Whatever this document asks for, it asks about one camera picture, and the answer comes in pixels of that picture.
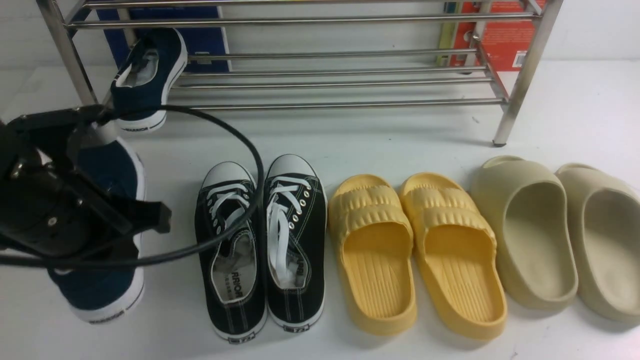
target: blue box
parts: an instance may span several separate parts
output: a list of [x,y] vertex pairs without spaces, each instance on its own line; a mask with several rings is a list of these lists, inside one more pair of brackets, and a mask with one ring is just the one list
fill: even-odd
[[[100,20],[119,20],[117,10],[98,10]],[[217,6],[172,7],[172,8],[133,8],[129,9],[132,20],[151,19],[219,19],[220,9]],[[135,29],[140,38],[148,29]],[[187,45],[189,55],[227,54],[227,37],[223,28],[182,28],[178,29]],[[121,29],[104,30],[104,34],[111,48],[113,59],[118,68],[129,55],[129,46]],[[185,71],[188,72],[228,72],[230,64],[225,60],[191,61]]]

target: shoe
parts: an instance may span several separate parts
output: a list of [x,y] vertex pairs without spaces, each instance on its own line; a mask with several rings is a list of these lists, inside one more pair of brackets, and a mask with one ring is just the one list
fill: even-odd
[[[175,29],[153,29],[131,50],[111,84],[114,109],[121,113],[165,105],[169,90],[188,62],[187,47]],[[125,131],[149,133],[166,120],[166,111],[148,111],[118,119]]]
[[283,155],[269,169],[264,195],[269,312],[284,331],[307,331],[324,307],[324,190],[304,159]]
[[569,163],[556,172],[566,190],[580,298],[591,310],[640,324],[640,199],[621,179]]
[[507,301],[495,267],[495,235],[453,180],[410,176],[400,202],[413,228],[413,252],[433,305],[451,331],[491,340],[504,330]]
[[539,163],[502,155],[476,171],[469,194],[495,231],[498,275],[513,300],[540,310],[569,306],[578,273],[560,180]]
[[[198,243],[223,232],[241,217],[255,193],[255,181],[233,162],[213,167],[202,183],[195,213]],[[214,330],[231,344],[255,338],[267,320],[256,211],[217,247],[200,253],[207,309]]]
[[[99,187],[115,195],[144,200],[145,172],[138,155],[118,138],[109,145],[82,149],[78,167]],[[101,260],[136,259],[141,234],[120,241]],[[108,323],[132,311],[144,292],[142,268],[130,270],[47,269],[72,312],[92,324]]]
[[411,269],[413,230],[396,191],[374,175],[350,177],[329,201],[329,217],[353,322],[377,336],[408,330],[418,318]]

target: red book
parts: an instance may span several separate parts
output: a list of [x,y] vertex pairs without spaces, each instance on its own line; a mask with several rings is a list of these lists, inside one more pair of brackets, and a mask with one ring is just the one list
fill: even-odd
[[[536,0],[544,8],[547,0]],[[479,11],[479,3],[466,2],[461,7],[461,13]],[[492,13],[522,12],[517,1],[498,1],[492,4]],[[474,22],[461,22],[455,34],[454,49],[468,49],[471,36],[475,29]],[[534,27],[531,21],[488,22],[484,30],[483,47],[489,56],[489,61],[496,71],[519,71],[524,63],[529,44],[533,39]],[[465,55],[452,56],[451,66],[465,64]]]
[[[547,0],[536,0],[544,8]],[[492,13],[521,12],[517,2],[496,2]],[[535,29],[531,21],[489,22],[482,44],[496,71],[519,71],[524,63]]]

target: foam slide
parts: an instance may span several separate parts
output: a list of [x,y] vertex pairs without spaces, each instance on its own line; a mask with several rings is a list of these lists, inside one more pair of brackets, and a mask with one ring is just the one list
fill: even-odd
[[621,180],[582,164],[556,175],[568,199],[579,294],[596,313],[640,323],[640,200]]
[[413,232],[393,188],[373,175],[347,179],[329,202],[329,228],[356,325],[375,335],[409,329],[417,318]]
[[444,176],[421,173],[404,182],[400,199],[442,321],[469,338],[500,335],[507,304],[495,269],[496,241],[469,195]]
[[533,309],[569,305],[578,274],[560,180],[539,163],[498,156],[477,171],[471,196],[495,231],[498,273],[511,297]]

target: black cable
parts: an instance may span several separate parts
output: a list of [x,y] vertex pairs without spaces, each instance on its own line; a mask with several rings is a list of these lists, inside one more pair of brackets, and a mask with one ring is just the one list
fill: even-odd
[[[238,230],[243,223],[249,220],[249,218],[253,215],[253,213],[257,211],[258,206],[262,202],[262,191],[263,191],[262,184],[264,183],[264,167],[262,166],[262,159],[260,158],[260,154],[258,153],[258,150],[251,143],[251,141],[249,141],[249,139],[247,139],[244,135],[242,135],[242,133],[240,133],[234,127],[232,127],[231,125],[227,124],[226,122],[216,117],[203,113],[202,111],[193,110],[190,108],[186,108],[183,106],[176,106],[176,105],[161,105],[161,106],[138,109],[135,111],[127,111],[125,113],[119,113],[119,114],[114,113],[112,116],[110,116],[108,121],[113,121],[115,119],[126,117],[128,115],[134,115],[134,114],[143,113],[147,111],[158,111],[158,110],[184,113],[187,115],[192,115],[192,116],[210,121],[222,127],[224,130],[227,130],[229,133],[231,133],[233,136],[235,136],[241,142],[243,142],[245,146],[247,146],[247,148],[249,148],[249,151],[253,155],[255,164],[258,168],[258,180],[257,180],[258,183],[256,186],[257,188],[256,192],[253,195],[253,199],[250,199],[249,207],[241,217],[236,219],[236,221],[234,221],[226,230],[224,230],[222,233],[215,236],[209,241],[199,243],[197,245],[193,245],[190,247],[185,247],[180,250],[167,252],[165,254],[147,256],[139,259],[118,260],[118,261],[84,261],[82,259],[77,259],[77,258],[74,258],[74,259],[27,258],[23,256],[0,255],[0,265],[22,266],[22,267],[28,267],[28,268],[62,268],[62,269],[92,269],[92,270],[98,270],[98,269],[122,270],[122,269],[135,268],[139,266],[156,265],[156,264],[166,263],[169,261],[178,260],[186,256],[190,256],[193,254],[197,254],[199,252],[209,250],[215,247],[216,245],[218,245],[225,238],[228,238],[231,234],[233,234],[236,230]],[[110,241],[110,243],[123,240],[124,238],[126,238],[126,236],[127,235],[116,238]]]

